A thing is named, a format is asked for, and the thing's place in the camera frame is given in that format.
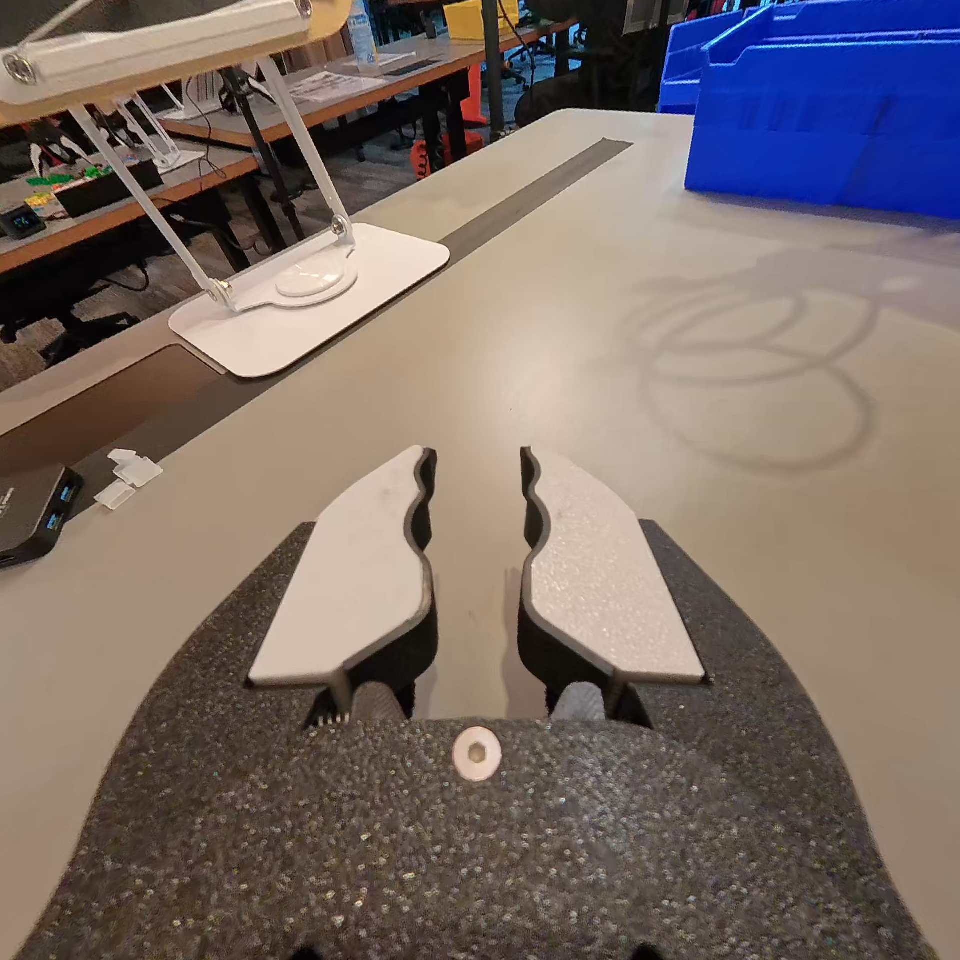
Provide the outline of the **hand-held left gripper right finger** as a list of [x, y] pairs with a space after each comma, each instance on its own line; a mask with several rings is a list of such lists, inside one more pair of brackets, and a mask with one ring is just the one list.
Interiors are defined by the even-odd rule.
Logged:
[[519, 657], [554, 715], [577, 685], [606, 716], [641, 714], [628, 690], [702, 687], [705, 666], [642, 522], [619, 494], [545, 447], [520, 450], [529, 548]]

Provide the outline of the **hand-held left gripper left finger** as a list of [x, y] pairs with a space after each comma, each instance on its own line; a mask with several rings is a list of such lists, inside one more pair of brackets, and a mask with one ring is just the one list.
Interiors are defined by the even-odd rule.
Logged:
[[413, 445], [318, 516], [247, 674], [256, 689], [317, 689], [339, 713], [367, 683], [413, 714], [439, 646], [430, 501], [437, 452]]

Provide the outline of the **black usb hub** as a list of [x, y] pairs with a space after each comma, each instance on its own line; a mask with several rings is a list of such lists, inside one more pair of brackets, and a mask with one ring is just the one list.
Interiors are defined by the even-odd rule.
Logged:
[[84, 486], [77, 471], [59, 463], [2, 478], [2, 571], [54, 549]]

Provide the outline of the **black tray with colourful blocks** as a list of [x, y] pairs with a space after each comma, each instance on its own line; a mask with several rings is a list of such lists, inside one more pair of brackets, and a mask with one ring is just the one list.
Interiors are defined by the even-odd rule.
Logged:
[[111, 167], [86, 169], [84, 177], [67, 174], [49, 174], [30, 177], [33, 197], [52, 196], [53, 200], [73, 219], [114, 204], [131, 200], [133, 195], [125, 182]]

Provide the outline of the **orange traffic cone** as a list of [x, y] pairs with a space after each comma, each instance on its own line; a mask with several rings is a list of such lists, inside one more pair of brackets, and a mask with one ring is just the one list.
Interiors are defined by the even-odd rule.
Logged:
[[465, 126], [471, 129], [480, 129], [489, 126], [489, 119], [484, 113], [482, 67], [479, 63], [470, 66], [467, 71], [467, 96], [461, 102], [462, 120]]

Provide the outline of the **blue storage bin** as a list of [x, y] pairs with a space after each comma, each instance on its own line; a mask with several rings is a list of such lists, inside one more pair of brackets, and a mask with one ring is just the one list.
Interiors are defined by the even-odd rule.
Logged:
[[744, 50], [736, 51], [734, 41], [754, 39], [757, 29], [739, 33], [745, 23], [760, 18], [760, 26], [769, 21], [763, 9], [770, 3], [746, 9], [721, 11], [697, 19], [688, 19], [672, 27], [661, 74], [656, 111], [659, 114], [693, 115], [697, 109], [701, 80], [714, 67], [732, 66]]
[[766, 6], [700, 67], [686, 190], [958, 219], [958, 2]]

